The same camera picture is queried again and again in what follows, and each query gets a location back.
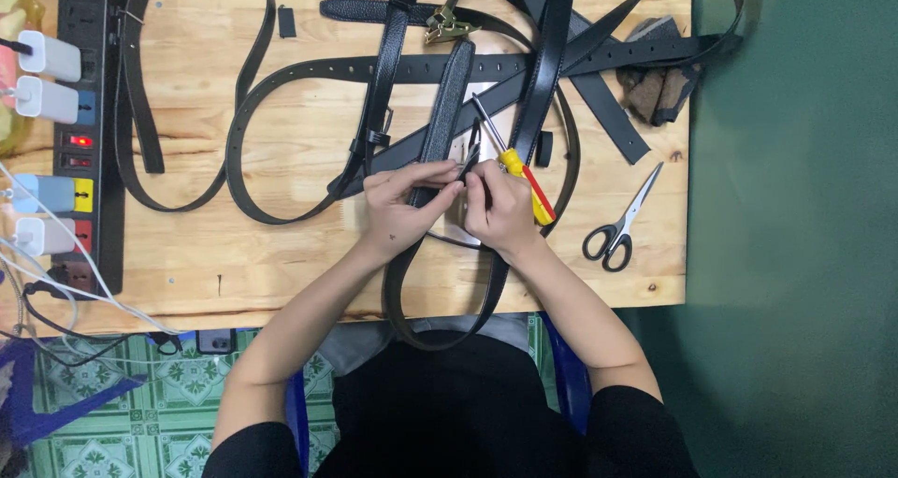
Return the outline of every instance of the person's left hand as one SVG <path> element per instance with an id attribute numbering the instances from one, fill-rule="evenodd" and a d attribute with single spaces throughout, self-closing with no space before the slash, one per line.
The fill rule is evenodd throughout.
<path id="1" fill-rule="evenodd" d="M 392 172 L 380 172 L 365 178 L 368 203 L 368 229 L 360 243 L 366 243 L 387 263 L 421 239 L 448 209 L 464 185 L 455 181 L 455 161 L 410 164 Z M 442 188 L 423 208 L 406 204 L 412 187 Z"/>

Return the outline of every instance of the screwdriver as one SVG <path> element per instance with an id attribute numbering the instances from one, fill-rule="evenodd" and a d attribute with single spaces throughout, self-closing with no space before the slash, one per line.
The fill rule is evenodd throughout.
<path id="1" fill-rule="evenodd" d="M 518 157 L 517 150 L 508 148 L 505 142 L 502 141 L 500 132 L 496 130 L 496 126 L 493 125 L 493 121 L 489 118 L 487 110 L 480 104 L 480 99 L 477 97 L 477 94 L 471 94 L 471 101 L 474 101 L 474 106 L 477 107 L 480 116 L 483 117 L 483 122 L 487 125 L 489 134 L 496 140 L 496 143 L 499 144 L 500 149 L 502 150 L 500 153 L 500 162 L 505 164 L 506 169 L 508 169 L 510 174 L 522 176 L 530 182 L 531 197 L 533 198 L 533 216 L 536 217 L 536 221 L 539 222 L 540 225 L 549 225 L 552 222 L 555 222 L 555 210 L 553 210 L 552 205 L 549 204 L 549 200 L 543 193 L 543 189 L 540 188 L 540 184 L 536 182 L 536 178 L 533 177 L 530 168 L 521 161 L 520 157 Z"/>

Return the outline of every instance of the black shirt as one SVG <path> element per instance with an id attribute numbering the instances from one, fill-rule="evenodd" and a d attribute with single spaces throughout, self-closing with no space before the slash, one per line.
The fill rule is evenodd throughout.
<path id="1" fill-rule="evenodd" d="M 533 360 L 486 336 L 440 352 L 394 343 L 337 378 L 333 404 L 340 442 L 316 478 L 698 476 L 676 421 L 651 395 L 603 388 L 582 436 L 546 404 Z M 300 475 L 293 435 L 277 422 L 227 438 L 203 472 Z"/>

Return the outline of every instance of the scissors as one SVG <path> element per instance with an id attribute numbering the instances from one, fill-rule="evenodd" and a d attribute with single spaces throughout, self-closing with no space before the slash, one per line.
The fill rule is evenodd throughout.
<path id="1" fill-rule="evenodd" d="M 627 207 L 627 212 L 623 214 L 621 220 L 618 220 L 614 224 L 603 225 L 587 235 L 587 239 L 583 240 L 584 257 L 590 259 L 590 261 L 598 261 L 604 257 L 604 259 L 601 259 L 601 266 L 605 268 L 606 271 L 612 273 L 616 273 L 625 268 L 627 264 L 630 264 L 630 256 L 633 254 L 633 240 L 630 239 L 630 226 L 633 224 L 636 214 L 639 213 L 639 208 L 642 208 L 642 203 L 645 202 L 645 196 L 648 195 L 648 191 L 652 188 L 652 185 L 655 184 L 655 180 L 658 179 L 658 174 L 661 173 L 661 166 L 663 165 L 663 162 L 659 162 L 655 167 L 655 171 L 648 175 L 648 180 L 642 184 L 642 188 L 639 189 L 639 194 L 633 198 L 633 202 Z M 599 252 L 593 255 L 589 252 L 589 242 L 591 242 L 600 232 L 605 234 L 605 241 L 601 242 Z M 623 246 L 623 262 L 621 262 L 620 266 L 612 268 L 608 265 L 608 261 L 614 256 L 614 253 L 617 252 L 619 246 Z"/>

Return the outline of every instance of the gold belt buckle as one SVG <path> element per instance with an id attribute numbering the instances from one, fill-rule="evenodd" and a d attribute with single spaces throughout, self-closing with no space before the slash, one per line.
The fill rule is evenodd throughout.
<path id="1" fill-rule="evenodd" d="M 427 36 L 426 43 L 442 43 L 443 41 L 451 41 L 456 37 L 471 34 L 480 29 L 470 25 L 467 22 L 458 22 L 455 19 L 455 13 L 448 6 L 440 6 L 434 11 L 434 14 L 427 19 Z"/>

